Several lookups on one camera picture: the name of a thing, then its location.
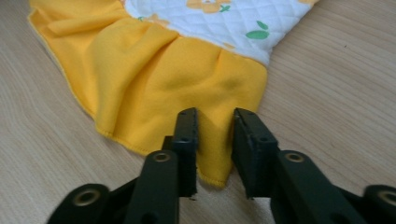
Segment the wood grain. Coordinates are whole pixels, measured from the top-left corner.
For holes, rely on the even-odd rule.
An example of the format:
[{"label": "wood grain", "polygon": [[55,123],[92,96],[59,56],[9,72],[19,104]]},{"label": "wood grain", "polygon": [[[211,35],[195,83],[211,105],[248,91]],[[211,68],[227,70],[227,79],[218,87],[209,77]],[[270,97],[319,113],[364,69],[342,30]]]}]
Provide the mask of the wood grain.
[{"label": "wood grain", "polygon": [[[25,1],[0,2],[0,223],[45,223],[71,189],[115,189],[143,159],[95,132],[31,32]],[[321,0],[275,48],[259,114],[284,149],[361,193],[396,186],[396,2]],[[181,223],[273,223],[239,177],[181,200]]]}]

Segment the yellow skirt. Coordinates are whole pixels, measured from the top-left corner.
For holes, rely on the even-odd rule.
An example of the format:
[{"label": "yellow skirt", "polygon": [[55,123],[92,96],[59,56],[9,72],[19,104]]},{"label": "yellow skirt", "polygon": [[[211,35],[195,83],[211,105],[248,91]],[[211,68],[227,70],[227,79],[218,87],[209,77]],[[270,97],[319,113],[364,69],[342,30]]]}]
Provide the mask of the yellow skirt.
[{"label": "yellow skirt", "polygon": [[147,155],[173,134],[179,111],[196,107],[199,176],[225,186],[233,110],[257,110],[262,64],[132,18],[119,0],[30,4],[30,23],[99,133]]}]

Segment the white quilted fabric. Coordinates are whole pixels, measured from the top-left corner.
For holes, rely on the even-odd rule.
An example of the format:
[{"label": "white quilted fabric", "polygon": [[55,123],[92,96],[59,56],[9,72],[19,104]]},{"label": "white quilted fabric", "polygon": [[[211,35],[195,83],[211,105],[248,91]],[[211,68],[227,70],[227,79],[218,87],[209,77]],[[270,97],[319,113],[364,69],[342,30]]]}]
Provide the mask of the white quilted fabric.
[{"label": "white quilted fabric", "polygon": [[183,36],[197,37],[268,65],[272,48],[315,1],[126,0],[125,9]]}]

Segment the yellow and white dress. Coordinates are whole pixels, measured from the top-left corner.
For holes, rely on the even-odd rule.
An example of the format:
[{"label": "yellow and white dress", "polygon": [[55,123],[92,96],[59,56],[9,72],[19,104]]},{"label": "yellow and white dress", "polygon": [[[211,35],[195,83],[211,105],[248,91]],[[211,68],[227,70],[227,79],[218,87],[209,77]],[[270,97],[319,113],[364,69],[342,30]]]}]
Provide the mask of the yellow and white dress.
[{"label": "yellow and white dress", "polygon": [[30,0],[29,21],[96,130],[143,155],[199,110],[199,176],[224,187],[233,110],[255,111],[272,47],[316,0]]}]

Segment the wooden table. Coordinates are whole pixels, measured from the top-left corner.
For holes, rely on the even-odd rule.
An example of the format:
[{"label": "wooden table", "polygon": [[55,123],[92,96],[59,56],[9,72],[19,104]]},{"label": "wooden table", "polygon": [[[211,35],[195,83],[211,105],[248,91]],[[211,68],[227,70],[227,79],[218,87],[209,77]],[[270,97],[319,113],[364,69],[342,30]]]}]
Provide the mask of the wooden table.
[{"label": "wooden table", "polygon": [[[94,130],[35,39],[25,1],[0,2],[0,223],[45,223],[85,183],[115,189],[143,158]],[[275,48],[260,117],[283,149],[309,155],[337,186],[396,186],[396,2],[321,0]],[[246,200],[200,183],[180,223],[273,223]]]}]

